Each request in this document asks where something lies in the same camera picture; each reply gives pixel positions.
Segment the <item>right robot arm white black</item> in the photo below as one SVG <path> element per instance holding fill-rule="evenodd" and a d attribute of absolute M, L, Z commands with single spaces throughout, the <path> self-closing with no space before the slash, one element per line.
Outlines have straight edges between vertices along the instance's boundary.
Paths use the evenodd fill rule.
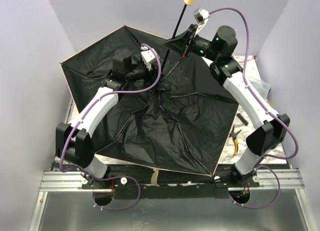
<path fill-rule="evenodd" d="M 271 108 L 253 85 L 245 81 L 245 68 L 233 57 L 237 44 L 236 32 L 230 26 L 220 26 L 209 41 L 199 36 L 196 24 L 163 42 L 181 58 L 193 53 L 209 60 L 212 77 L 235 98 L 253 124 L 254 132 L 246 138 L 244 153 L 230 169 L 230 179 L 234 184 L 252 174 L 263 157 L 284 140 L 285 127 L 290 124 L 287 114 L 280 115 Z"/>

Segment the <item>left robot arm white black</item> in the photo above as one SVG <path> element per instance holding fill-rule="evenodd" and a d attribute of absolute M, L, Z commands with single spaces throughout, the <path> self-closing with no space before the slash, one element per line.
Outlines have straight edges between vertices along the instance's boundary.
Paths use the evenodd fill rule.
<path fill-rule="evenodd" d="M 129 90 L 129 84 L 145 79 L 151 72 L 161 73 L 160 57 L 154 48 L 143 43 L 139 56 L 128 49 L 115 51 L 112 67 L 102 81 L 89 104 L 68 123 L 61 122 L 55 131 L 56 156 L 60 158 L 59 169 L 65 172 L 64 161 L 81 168 L 89 175 L 102 179 L 107 176 L 108 165 L 95 156 L 92 136 L 102 119 L 124 94 L 149 91 L 160 80 L 160 74 L 150 86 Z"/>

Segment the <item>beige folding umbrella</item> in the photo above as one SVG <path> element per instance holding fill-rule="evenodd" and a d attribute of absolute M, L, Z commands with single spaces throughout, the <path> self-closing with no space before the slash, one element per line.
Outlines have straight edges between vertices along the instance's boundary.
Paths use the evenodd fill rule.
<path fill-rule="evenodd" d="M 122 26 L 74 56 L 61 67 L 78 114 L 89 104 L 112 67 L 116 50 L 141 54 L 147 44 L 159 55 L 161 73 L 150 90 L 124 94 L 92 136 L 95 156 L 148 168 L 212 175 L 217 168 L 237 101 L 211 77 L 201 56 L 166 56 L 164 38 Z M 149 87 L 142 79 L 130 91 Z"/>

